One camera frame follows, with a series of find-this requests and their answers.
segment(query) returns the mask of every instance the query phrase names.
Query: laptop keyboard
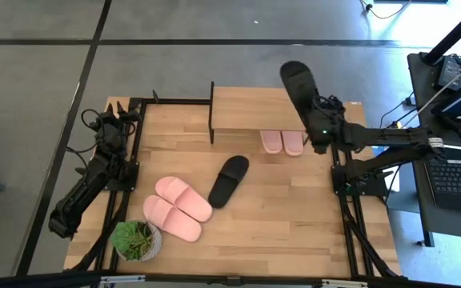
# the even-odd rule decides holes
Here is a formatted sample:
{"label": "laptop keyboard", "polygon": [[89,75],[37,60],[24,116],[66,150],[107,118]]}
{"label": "laptop keyboard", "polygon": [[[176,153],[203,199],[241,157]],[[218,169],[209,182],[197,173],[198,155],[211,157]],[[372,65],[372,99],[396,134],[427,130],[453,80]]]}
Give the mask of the laptop keyboard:
{"label": "laptop keyboard", "polygon": [[427,162],[433,191],[461,193],[461,164]]}

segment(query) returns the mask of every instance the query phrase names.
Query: pink slide sandal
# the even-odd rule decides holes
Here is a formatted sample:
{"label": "pink slide sandal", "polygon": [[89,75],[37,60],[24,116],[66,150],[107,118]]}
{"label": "pink slide sandal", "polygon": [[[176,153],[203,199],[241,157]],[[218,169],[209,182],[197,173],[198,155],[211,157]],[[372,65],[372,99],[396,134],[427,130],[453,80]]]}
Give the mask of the pink slide sandal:
{"label": "pink slide sandal", "polygon": [[188,242],[197,241],[202,233],[198,222],[156,195],[145,199],[143,214],[152,225]]}
{"label": "pink slide sandal", "polygon": [[290,156],[298,156],[303,152],[302,131],[282,131],[284,149]]}
{"label": "pink slide sandal", "polygon": [[209,220],[213,214],[213,208],[206,199],[177,177],[168,176],[159,179],[156,183],[156,192],[199,222]]}
{"label": "pink slide sandal", "polygon": [[282,149],[280,131],[261,130],[261,139],[263,140],[264,150],[268,154],[277,154]]}

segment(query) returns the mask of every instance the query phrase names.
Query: succulent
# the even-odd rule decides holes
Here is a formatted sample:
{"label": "succulent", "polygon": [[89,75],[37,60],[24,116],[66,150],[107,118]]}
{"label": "succulent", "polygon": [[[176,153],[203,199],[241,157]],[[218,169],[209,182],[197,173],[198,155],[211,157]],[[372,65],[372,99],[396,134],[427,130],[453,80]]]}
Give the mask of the succulent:
{"label": "succulent", "polygon": [[143,222],[119,222],[110,240],[127,260],[140,260],[152,246],[152,233]]}

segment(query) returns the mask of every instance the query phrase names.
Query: wooden table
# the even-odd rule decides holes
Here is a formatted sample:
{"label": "wooden table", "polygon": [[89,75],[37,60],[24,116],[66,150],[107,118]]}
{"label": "wooden table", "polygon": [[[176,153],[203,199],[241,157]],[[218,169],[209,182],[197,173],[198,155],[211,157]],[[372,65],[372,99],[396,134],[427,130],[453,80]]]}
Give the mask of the wooden table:
{"label": "wooden table", "polygon": [[284,89],[216,86],[213,97],[216,130],[305,131]]}
{"label": "wooden table", "polygon": [[[108,102],[117,100],[129,102],[129,98],[113,97]],[[365,124],[361,103],[347,102],[346,108],[348,121]],[[208,106],[196,105],[147,105],[138,153],[138,183],[130,196],[126,219],[144,219],[143,201],[155,194],[154,184],[162,177],[179,177],[207,197],[222,164],[236,154],[250,160],[246,177],[227,205],[202,224],[202,237],[197,242],[163,233],[163,248],[156,258],[148,262],[120,260],[118,271],[350,277],[339,200],[331,185],[330,150],[317,155],[307,144],[299,157],[284,152],[267,154],[257,130],[215,129],[212,146],[208,110]],[[369,157],[368,149],[354,155]],[[371,244],[399,273],[386,207],[375,197],[361,199]],[[86,210],[70,244],[65,268],[77,264],[99,236],[107,200],[108,193],[102,192]],[[364,273],[359,247],[355,239],[359,271]],[[108,244],[103,267],[109,266],[110,251]]]}

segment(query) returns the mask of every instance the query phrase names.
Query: black slide sandal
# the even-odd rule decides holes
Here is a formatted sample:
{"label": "black slide sandal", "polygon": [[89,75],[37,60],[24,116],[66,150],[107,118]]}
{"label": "black slide sandal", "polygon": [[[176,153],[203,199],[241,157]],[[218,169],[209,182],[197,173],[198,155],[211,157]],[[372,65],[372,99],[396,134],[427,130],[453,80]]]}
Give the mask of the black slide sandal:
{"label": "black slide sandal", "polygon": [[248,170],[248,159],[233,156],[223,164],[207,199],[213,208],[222,208],[231,198]]}

